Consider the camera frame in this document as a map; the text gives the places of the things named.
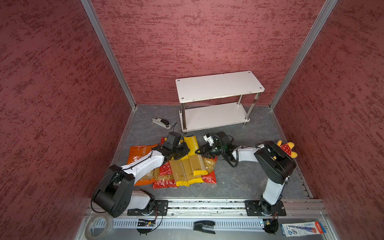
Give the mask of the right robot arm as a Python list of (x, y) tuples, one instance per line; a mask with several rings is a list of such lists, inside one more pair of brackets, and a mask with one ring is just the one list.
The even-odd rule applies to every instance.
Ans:
[(293, 151), (295, 144), (268, 141), (258, 146), (235, 146), (233, 140), (230, 140), (224, 132), (207, 134), (204, 140), (206, 144), (195, 151), (197, 155), (209, 159), (222, 156), (233, 168), (236, 168), (240, 162), (260, 164), (268, 181), (257, 210), (265, 216), (275, 214), (278, 211), (285, 184), (297, 167), (294, 159), (298, 154)]

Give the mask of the yellow spaghetti pack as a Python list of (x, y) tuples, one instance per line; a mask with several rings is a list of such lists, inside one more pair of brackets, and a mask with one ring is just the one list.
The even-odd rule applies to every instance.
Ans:
[(190, 149), (188, 157), (193, 176), (198, 177), (207, 175), (208, 171), (206, 169), (203, 157), (201, 155), (196, 154), (196, 151), (199, 149), (196, 136), (184, 137), (184, 140), (188, 148)]
[(184, 166), (182, 161), (180, 160), (171, 160), (169, 161), (172, 173), (174, 176), (175, 184), (178, 187), (185, 186), (189, 187), (190, 184), (187, 179), (187, 174), (184, 170)]
[(192, 174), (192, 170), (191, 170), (191, 167), (190, 167), (190, 161), (189, 161), (189, 158), (188, 159), (183, 159), (182, 160), (182, 163), (183, 163), (183, 166), (184, 166), (184, 170), (187, 174), (187, 179), (188, 179), (188, 182), (190, 185), (193, 185), (193, 184), (198, 184), (198, 183), (203, 183), (203, 179), (202, 179), (202, 176), (198, 176), (198, 177), (194, 177), (193, 174)]

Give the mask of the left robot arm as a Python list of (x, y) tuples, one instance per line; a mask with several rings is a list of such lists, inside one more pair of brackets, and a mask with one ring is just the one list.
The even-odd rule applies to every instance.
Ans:
[(92, 202), (114, 218), (119, 217), (125, 210), (145, 209), (151, 197), (142, 191), (134, 191), (135, 184), (150, 171), (170, 160), (183, 158), (189, 151), (184, 141), (176, 145), (164, 142), (129, 165), (110, 166), (94, 190)]

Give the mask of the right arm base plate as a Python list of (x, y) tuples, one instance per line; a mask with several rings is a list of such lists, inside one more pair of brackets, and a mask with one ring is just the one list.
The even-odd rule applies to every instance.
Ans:
[(245, 209), (249, 217), (285, 217), (287, 215), (284, 204), (278, 201), (275, 205), (270, 205), (266, 201), (246, 200)]

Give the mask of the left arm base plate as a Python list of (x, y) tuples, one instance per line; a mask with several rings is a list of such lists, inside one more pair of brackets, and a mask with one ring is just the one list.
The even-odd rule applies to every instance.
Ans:
[(143, 217), (155, 217), (155, 216), (166, 216), (168, 212), (168, 200), (151, 200), (149, 205), (143, 209), (132, 209), (127, 211), (128, 216), (143, 216)]

